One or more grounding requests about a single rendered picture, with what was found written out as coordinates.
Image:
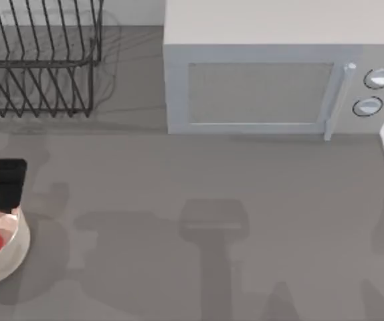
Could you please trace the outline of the pale microwave oven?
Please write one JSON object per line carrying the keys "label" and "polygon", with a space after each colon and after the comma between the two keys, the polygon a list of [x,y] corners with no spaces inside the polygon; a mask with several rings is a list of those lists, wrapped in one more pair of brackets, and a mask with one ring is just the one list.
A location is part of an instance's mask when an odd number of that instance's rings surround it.
{"label": "pale microwave oven", "polygon": [[334,134],[378,134],[384,105],[358,117],[358,100],[384,88],[364,85],[369,70],[384,67],[384,0],[167,0],[163,48],[174,45],[314,45],[331,47],[357,69]]}

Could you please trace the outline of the microwave oven door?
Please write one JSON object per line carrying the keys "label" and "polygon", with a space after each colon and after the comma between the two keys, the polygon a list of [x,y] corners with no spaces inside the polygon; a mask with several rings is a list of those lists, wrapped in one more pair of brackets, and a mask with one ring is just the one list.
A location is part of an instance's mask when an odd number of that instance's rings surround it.
{"label": "microwave oven door", "polygon": [[163,48],[171,134],[322,134],[344,59],[314,45]]}

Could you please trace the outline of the small microwave knob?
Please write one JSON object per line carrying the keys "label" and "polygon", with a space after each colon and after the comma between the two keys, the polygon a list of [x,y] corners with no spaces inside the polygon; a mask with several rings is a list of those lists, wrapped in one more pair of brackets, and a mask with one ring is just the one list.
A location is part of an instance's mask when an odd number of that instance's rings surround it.
{"label": "small microwave knob", "polygon": [[358,117],[370,117],[377,114],[383,107],[382,99],[372,96],[363,100],[358,100],[352,107],[353,113]]}

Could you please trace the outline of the white spotted bowl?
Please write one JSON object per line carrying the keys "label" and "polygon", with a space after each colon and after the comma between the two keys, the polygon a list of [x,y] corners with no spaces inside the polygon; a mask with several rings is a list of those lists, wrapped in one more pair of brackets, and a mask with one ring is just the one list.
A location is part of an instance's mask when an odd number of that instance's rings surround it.
{"label": "white spotted bowl", "polygon": [[0,212],[0,282],[22,264],[30,244],[30,228],[21,207]]}

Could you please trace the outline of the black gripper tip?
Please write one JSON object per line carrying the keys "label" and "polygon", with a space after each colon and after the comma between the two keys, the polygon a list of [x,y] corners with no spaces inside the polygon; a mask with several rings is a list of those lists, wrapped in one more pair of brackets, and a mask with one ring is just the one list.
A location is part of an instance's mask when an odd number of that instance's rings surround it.
{"label": "black gripper tip", "polygon": [[27,161],[0,158],[0,212],[10,213],[21,204]]}

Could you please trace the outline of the large microwave knob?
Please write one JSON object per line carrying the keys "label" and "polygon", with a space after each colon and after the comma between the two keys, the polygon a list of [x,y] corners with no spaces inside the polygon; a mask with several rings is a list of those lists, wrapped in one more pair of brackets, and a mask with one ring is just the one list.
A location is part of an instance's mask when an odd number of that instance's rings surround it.
{"label": "large microwave knob", "polygon": [[369,70],[364,77],[364,85],[372,90],[384,88],[384,67]]}

